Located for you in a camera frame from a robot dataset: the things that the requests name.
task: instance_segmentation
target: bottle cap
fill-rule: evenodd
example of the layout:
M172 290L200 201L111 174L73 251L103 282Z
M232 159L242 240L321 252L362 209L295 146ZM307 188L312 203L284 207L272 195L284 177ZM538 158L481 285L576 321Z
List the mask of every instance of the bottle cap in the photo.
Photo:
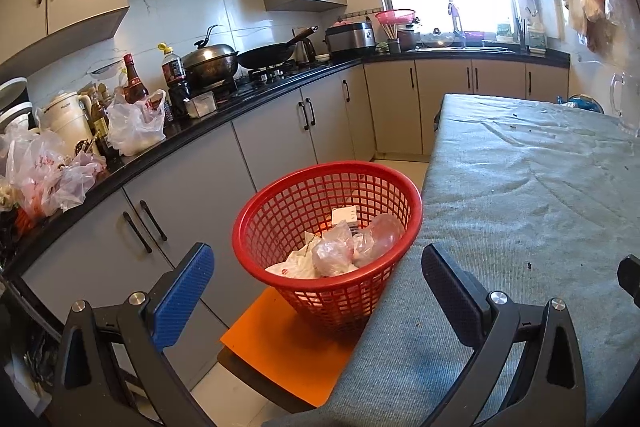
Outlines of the bottle cap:
M164 42L160 42L160 44L158 44L158 49L162 52L164 52L165 55L168 55L169 53L173 53L174 49L170 46L167 46L166 44L164 44Z

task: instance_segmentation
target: mug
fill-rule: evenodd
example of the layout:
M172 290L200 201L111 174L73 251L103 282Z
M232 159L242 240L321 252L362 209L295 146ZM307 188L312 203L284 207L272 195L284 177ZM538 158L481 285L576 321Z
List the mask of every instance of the mug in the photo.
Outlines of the mug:
M616 105L614 97L616 84L622 86L620 107ZM634 137L640 137L640 76L628 73L614 75L610 101L613 110L620 115L620 127Z

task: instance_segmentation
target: wok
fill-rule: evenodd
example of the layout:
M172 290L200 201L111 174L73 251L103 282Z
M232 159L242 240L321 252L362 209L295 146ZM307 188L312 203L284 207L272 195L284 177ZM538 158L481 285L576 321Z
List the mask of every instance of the wok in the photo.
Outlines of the wok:
M238 63L248 70L260 70L281 64L291 58L296 49L296 43L313 35L318 31L318 26L304 30L293 37L289 42L281 44L270 44L256 48L238 55Z

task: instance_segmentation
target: gray tablecloth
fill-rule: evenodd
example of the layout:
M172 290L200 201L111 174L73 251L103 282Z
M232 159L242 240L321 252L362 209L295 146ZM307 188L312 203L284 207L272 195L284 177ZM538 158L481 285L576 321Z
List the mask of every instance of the gray tablecloth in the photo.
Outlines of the gray tablecloth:
M580 342L588 425L640 358L640 310L618 263L640 251L640 140L608 116L546 103L448 95L422 190L424 222L330 399L285 426L417 427L470 356L420 272L441 242L489 290L566 300ZM514 349L483 412L497 410Z

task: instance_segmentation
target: white floor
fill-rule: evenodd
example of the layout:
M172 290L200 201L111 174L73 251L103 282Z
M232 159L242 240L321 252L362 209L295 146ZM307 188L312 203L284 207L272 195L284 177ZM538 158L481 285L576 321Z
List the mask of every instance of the white floor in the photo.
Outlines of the white floor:
M402 172L422 189L428 163L377 160ZM216 364L194 388L193 397L218 427L260 427L288 413Z

